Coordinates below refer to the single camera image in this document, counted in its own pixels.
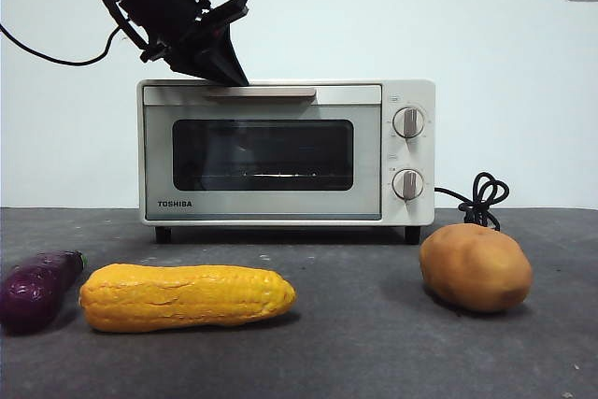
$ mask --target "white wall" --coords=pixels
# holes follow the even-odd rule
[[[598,3],[249,0],[249,9],[233,41],[250,78],[433,80],[436,185],[468,194],[489,170],[511,187],[506,207],[598,207]],[[99,53],[115,26],[99,0],[2,0],[2,23],[66,59]],[[179,75],[142,64],[122,39],[87,68],[2,46],[3,206],[135,207],[135,85]]]

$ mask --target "table surface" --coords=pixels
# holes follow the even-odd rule
[[[55,249],[80,250],[89,266],[48,329],[2,335],[0,396],[598,397],[598,211],[495,215],[534,285],[522,305],[478,315],[426,292],[419,247],[401,229],[175,228],[173,244],[157,245],[136,210],[3,209],[3,272]],[[422,238],[462,219],[439,209]],[[286,315],[236,328],[102,334],[84,320],[78,287],[115,262],[273,269],[298,299]]]

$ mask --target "toy vegetable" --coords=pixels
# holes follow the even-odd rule
[[[112,264],[93,272],[79,293],[87,322],[119,333],[235,326],[285,313],[294,300],[278,273],[230,265]]]
[[[83,271],[78,251],[44,252],[12,268],[0,287],[0,322],[13,333],[32,333],[50,324],[64,293]]]
[[[444,226],[426,238],[420,268],[442,299],[479,312],[516,306],[532,286],[532,267],[519,244],[472,223]]]

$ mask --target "control knob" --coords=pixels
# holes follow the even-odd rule
[[[392,189],[399,198],[413,200],[423,191],[423,178],[415,170],[401,170],[392,179]]]
[[[423,114],[416,107],[399,109],[392,119],[392,127],[405,139],[415,137],[423,130]]]

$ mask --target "oven door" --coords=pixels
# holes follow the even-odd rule
[[[380,220],[380,86],[142,95],[146,220]]]

